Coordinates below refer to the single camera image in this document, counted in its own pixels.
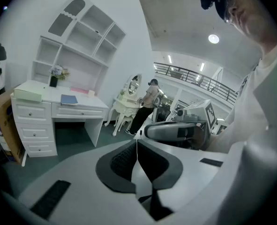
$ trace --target green floor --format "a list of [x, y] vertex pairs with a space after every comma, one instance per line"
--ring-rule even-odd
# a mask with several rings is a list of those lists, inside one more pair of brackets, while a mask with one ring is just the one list
[[[77, 153], [95, 149], [82, 124], [56, 123], [55, 131], [58, 156], [27, 157], [25, 167], [14, 162], [7, 162], [3, 165], [14, 197], [18, 197], [31, 182], [64, 159]], [[114, 137], [112, 136], [113, 131], [113, 124], [109, 124], [107, 127], [102, 126], [97, 147], [133, 138], [123, 130]]]

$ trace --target desk drawer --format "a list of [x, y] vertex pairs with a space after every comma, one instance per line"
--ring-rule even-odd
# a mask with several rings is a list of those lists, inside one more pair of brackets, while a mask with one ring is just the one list
[[27, 123], [16, 123], [15, 125], [22, 142], [54, 141], [52, 125]]
[[103, 109], [77, 105], [52, 104], [52, 118], [104, 118]]
[[57, 149], [54, 141], [52, 142], [23, 142], [29, 157], [56, 156]]
[[16, 123], [51, 124], [51, 103], [12, 98]]

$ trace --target glasses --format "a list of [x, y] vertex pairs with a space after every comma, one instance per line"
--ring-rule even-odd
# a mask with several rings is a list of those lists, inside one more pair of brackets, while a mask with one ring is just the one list
[[225, 0], [225, 15], [224, 15], [224, 21], [226, 23], [231, 24], [233, 20], [233, 16], [231, 13], [229, 13], [229, 8], [235, 6], [236, 0]]

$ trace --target railing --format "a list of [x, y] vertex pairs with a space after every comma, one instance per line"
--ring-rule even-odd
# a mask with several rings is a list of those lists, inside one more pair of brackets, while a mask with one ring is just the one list
[[203, 74], [196, 73], [185, 68], [158, 62], [154, 62], [154, 66], [155, 72], [158, 74], [170, 76], [203, 88], [228, 101], [232, 105], [234, 105], [236, 101], [237, 94], [234, 90]]

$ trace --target black pants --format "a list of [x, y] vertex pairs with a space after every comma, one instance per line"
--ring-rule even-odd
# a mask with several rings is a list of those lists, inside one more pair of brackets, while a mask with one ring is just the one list
[[134, 134], [140, 129], [143, 125], [144, 121], [148, 118], [148, 116], [153, 112], [154, 108], [142, 107], [138, 109], [136, 116], [133, 119], [130, 133]]

